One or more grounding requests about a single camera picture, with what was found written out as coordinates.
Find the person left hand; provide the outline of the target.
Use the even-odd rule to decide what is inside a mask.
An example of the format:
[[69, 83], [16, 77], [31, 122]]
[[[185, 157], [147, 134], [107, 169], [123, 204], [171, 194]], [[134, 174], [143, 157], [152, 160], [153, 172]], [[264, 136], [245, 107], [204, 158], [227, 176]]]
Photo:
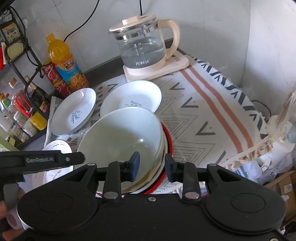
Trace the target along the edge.
[[16, 213], [16, 204], [25, 192], [18, 184], [13, 184], [12, 194], [11, 199], [15, 204], [12, 208], [7, 206], [1, 194], [1, 240], [14, 240], [25, 231]]

